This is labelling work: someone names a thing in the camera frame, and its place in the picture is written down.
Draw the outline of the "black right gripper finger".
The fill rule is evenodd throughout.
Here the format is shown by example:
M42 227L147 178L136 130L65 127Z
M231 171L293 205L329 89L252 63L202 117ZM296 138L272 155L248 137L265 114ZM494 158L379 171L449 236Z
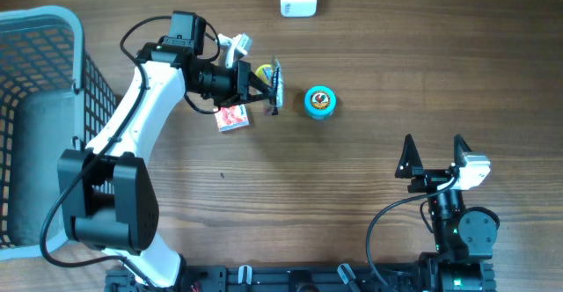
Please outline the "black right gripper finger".
M422 176L423 172L423 164L414 139L411 134L408 134L404 140L401 157L395 171L395 177L398 179L411 179Z
M464 153L472 152L472 149L466 143L465 139L457 134L454 136L454 163L456 166L464 164Z

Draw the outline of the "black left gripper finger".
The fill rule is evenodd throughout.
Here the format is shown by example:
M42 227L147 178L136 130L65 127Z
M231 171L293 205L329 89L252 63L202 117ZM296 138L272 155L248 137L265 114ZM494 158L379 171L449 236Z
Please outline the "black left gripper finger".
M218 106L219 107L231 107L231 106L250 104L250 103L254 103L254 102L258 102L258 101L262 101L262 100L265 100L265 101L275 105L276 99L277 99L277 97L276 97L275 94L267 94L267 93L261 93L261 94L256 94L256 95L248 94L245 97L243 97L240 94L237 94L237 95L235 95L231 98L228 98L228 99L221 101Z
M255 90L259 91L261 94L273 94L275 88L268 82L264 82L256 74L251 72L249 74L249 85Z

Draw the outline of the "yellow cylindrical container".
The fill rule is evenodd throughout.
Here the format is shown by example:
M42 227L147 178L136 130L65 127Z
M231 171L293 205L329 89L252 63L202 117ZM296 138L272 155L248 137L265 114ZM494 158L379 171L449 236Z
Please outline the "yellow cylindrical container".
M268 86L272 86L274 84L274 66L272 64L263 64L259 66L255 74L256 76Z

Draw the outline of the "red silver foil packet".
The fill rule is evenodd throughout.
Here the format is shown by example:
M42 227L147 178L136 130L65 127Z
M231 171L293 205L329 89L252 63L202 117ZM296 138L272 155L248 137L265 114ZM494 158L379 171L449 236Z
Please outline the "red silver foil packet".
M273 87L275 88L274 93L277 97L276 104L273 105L268 102L266 107L266 115L268 116L275 116L279 113L282 109L283 101L284 101L284 82L282 76L282 66L276 57L272 58L271 63L274 66L274 84Z

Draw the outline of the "red snack box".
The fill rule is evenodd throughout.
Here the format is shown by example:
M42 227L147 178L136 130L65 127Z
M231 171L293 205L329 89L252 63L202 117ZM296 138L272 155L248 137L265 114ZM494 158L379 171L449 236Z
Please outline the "red snack box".
M246 127L250 124L244 105L221 108L215 113L216 124L220 132Z

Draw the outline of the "teal tin can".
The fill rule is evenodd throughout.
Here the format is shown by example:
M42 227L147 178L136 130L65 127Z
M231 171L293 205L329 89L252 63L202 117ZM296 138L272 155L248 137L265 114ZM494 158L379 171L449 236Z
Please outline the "teal tin can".
M333 90L324 85L311 87L304 96L303 105L306 114L313 120L328 120L338 103Z

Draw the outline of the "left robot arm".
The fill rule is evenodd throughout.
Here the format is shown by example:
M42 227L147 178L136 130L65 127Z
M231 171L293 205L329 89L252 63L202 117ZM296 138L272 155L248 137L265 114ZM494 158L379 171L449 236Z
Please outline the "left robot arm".
M175 11L170 30L131 60L132 83L101 131L58 162L61 213L67 237L122 266L112 291L196 291L199 282L181 254L157 231L159 207L147 165L174 107L199 94L216 110L266 101L277 114L283 103L281 66L259 77L245 60L247 36L227 38L204 18Z

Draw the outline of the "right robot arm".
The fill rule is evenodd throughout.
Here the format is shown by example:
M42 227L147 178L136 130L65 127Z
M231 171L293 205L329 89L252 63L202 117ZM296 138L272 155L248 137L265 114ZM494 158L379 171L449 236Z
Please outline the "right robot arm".
M490 292L497 289L493 247L500 218L484 207L468 208L463 192L479 186L491 171L489 158L454 137L454 162L447 169L423 167L414 139L407 135L395 176L410 179L409 193L428 202L436 251L423 252L410 280L412 291Z

